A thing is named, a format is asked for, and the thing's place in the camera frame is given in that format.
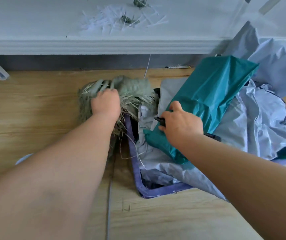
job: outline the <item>white shredded paper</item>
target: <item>white shredded paper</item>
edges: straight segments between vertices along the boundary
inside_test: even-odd
[[[132,20],[139,21],[126,24],[121,20],[125,15]],[[92,31],[101,30],[102,34],[111,34],[114,31],[123,31],[128,28],[149,28],[155,25],[168,23],[166,15],[161,15],[156,6],[147,5],[144,8],[108,5],[98,7],[96,16],[89,16],[83,11],[81,29]]]

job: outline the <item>white cabinet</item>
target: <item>white cabinet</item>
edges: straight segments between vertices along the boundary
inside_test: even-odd
[[[0,54],[219,53],[248,20],[260,36],[286,45],[286,0],[147,3],[139,9],[133,0],[0,0]],[[105,25],[94,21],[103,20],[99,10],[111,18]],[[141,22],[122,27],[122,13]],[[91,30],[82,29],[84,14]]]

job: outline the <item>hay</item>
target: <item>hay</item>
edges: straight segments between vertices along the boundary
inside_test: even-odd
[[[151,106],[156,108],[158,95],[151,88],[148,79],[131,79],[126,76],[117,76],[113,80],[98,80],[86,84],[78,91],[81,122],[86,121],[92,116],[91,99],[96,97],[97,92],[104,91],[106,88],[117,89],[120,96],[121,115],[116,122],[113,134],[119,136],[125,131],[124,114],[129,114],[136,121],[138,118],[139,105]]]

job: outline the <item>white furniture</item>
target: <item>white furniture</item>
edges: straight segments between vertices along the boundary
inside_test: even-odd
[[[220,53],[248,20],[260,36],[286,46],[286,0],[147,2],[168,22],[103,33],[80,32],[82,13],[95,17],[107,5],[131,10],[133,0],[0,0],[0,54]]]

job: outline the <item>purple tray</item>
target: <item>purple tray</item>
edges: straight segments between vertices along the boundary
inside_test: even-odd
[[[132,141],[136,141],[136,139],[134,138],[133,130],[136,130],[136,133],[137,133],[137,127],[132,128],[131,118],[127,114],[125,115],[125,126],[127,129],[127,132],[126,132],[127,135],[132,139]],[[147,188],[144,185],[142,177],[141,177],[141,172],[139,168],[139,159],[137,158],[135,145],[130,139],[128,139],[128,141],[129,141],[129,148],[130,148],[130,157],[132,158],[135,185],[136,185],[136,188],[139,194],[143,198],[149,199],[149,198],[154,198],[154,197],[162,196],[162,195],[168,195],[168,194],[172,194],[178,191],[188,190],[190,188],[193,188],[192,186],[185,184],[185,183],[177,183],[177,184],[173,184],[169,186],[160,185],[160,187],[154,188],[154,189]]]

